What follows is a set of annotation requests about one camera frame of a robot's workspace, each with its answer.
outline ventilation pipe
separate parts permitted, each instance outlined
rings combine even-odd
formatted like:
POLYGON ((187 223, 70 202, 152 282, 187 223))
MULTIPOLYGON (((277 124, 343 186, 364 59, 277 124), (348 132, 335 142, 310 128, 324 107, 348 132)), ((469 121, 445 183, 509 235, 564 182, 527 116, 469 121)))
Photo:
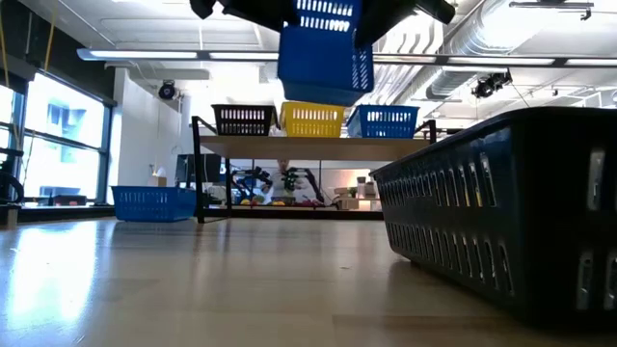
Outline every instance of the ventilation pipe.
MULTIPOLYGON (((486 0, 439 51, 445 55, 507 55, 535 36, 554 11, 510 8, 511 0, 486 0)), ((475 72, 425 67, 395 104, 412 98, 445 100, 475 76, 475 72)))

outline wooden floor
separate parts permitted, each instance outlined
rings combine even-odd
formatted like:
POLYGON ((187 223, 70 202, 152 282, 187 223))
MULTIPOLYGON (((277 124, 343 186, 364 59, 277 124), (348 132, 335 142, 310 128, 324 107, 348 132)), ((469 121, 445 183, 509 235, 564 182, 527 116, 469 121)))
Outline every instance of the wooden floor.
POLYGON ((528 330, 383 222, 114 220, 0 232, 0 346, 616 346, 528 330))

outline blue basket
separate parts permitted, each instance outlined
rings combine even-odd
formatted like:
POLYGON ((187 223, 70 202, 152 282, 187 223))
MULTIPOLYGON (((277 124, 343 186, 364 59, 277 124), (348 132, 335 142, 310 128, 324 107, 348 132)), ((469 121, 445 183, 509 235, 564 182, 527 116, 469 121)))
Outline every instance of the blue basket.
POLYGON ((112 187, 116 218, 128 222, 175 222, 193 217, 195 191, 166 187, 112 187))
POLYGON ((409 106, 358 106, 347 121, 347 133, 351 138, 412 139, 417 110, 409 106))
POLYGON ((282 29, 279 78, 288 100, 352 106, 374 87, 373 48, 354 47, 362 0, 297 0, 282 29))

